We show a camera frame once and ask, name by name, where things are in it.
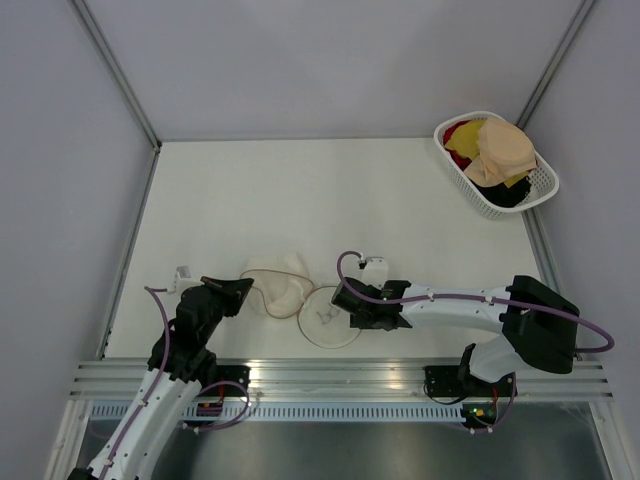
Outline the cream mesh laundry bag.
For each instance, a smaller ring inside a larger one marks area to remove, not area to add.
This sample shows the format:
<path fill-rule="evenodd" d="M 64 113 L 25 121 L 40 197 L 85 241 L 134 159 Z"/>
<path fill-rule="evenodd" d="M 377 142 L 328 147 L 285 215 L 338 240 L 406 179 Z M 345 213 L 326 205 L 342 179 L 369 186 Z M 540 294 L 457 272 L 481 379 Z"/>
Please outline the cream mesh laundry bag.
<path fill-rule="evenodd" d="M 253 280 L 248 301 L 256 314 L 295 320 L 301 335 L 318 348 L 342 349 L 361 336 L 349 315 L 331 303 L 336 287 L 315 283 L 296 252 L 252 256 L 240 276 Z"/>

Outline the beige bra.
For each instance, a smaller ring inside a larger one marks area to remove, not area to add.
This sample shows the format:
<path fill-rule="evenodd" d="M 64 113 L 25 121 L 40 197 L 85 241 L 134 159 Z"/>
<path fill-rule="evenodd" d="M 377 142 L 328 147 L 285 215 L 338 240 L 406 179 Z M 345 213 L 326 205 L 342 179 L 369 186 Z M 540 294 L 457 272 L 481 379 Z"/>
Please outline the beige bra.
<path fill-rule="evenodd" d="M 479 155 L 464 170 L 476 185 L 495 187 L 537 167 L 533 143 L 509 122 L 488 118 L 478 131 Z"/>

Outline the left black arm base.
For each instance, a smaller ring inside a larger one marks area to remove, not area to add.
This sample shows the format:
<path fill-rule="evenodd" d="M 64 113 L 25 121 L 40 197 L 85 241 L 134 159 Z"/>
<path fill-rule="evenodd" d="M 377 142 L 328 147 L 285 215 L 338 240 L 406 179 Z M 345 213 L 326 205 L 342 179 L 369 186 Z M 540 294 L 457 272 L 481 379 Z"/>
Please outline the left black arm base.
<path fill-rule="evenodd" d="M 199 397 L 240 398 L 250 383 L 251 369 L 245 365 L 218 365 L 201 380 Z"/>

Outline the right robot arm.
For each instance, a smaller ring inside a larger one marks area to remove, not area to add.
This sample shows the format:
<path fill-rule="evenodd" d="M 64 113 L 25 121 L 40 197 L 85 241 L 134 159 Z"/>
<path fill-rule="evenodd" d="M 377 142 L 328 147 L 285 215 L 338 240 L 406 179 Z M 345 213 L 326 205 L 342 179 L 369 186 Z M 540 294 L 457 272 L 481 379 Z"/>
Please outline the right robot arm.
<path fill-rule="evenodd" d="M 347 277 L 331 304 L 350 315 L 357 329 L 393 331 L 449 326 L 489 332 L 465 347 L 456 381 L 465 395 L 478 395 L 523 370 L 572 372 L 577 324 L 564 318 L 576 307 L 530 276 L 507 286 L 445 291 L 389 280 L 382 288 Z"/>

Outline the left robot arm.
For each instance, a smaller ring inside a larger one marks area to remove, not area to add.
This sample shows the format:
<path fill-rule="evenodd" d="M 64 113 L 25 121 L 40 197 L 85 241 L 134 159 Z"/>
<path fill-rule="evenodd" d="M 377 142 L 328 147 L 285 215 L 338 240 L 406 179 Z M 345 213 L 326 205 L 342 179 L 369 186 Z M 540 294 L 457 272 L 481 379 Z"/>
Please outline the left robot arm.
<path fill-rule="evenodd" d="M 159 309 L 163 333 L 152 348 L 136 396 L 115 431 L 87 467 L 71 470 L 70 479 L 149 479 L 187 407 L 198 396 L 209 395 L 221 386 L 240 392 L 242 409 L 221 424 L 193 429 L 222 430 L 243 419 L 250 408 L 248 389 L 244 383 L 219 377 L 217 357 L 207 344 L 223 319 L 239 314 L 253 283 L 251 278 L 203 277 L 183 291 L 172 319 L 159 297 L 163 290 L 144 288 Z"/>

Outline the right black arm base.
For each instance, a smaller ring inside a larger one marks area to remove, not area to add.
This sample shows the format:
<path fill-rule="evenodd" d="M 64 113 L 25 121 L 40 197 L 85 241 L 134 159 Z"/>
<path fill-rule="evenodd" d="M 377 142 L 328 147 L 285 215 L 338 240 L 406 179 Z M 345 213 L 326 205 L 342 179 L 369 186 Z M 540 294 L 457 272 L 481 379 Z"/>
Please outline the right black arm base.
<path fill-rule="evenodd" d="M 510 397 L 514 381 L 505 375 L 496 382 L 487 382 L 472 376 L 466 369 L 455 365 L 430 365 L 423 368 L 426 395 L 436 400 L 450 398 Z"/>

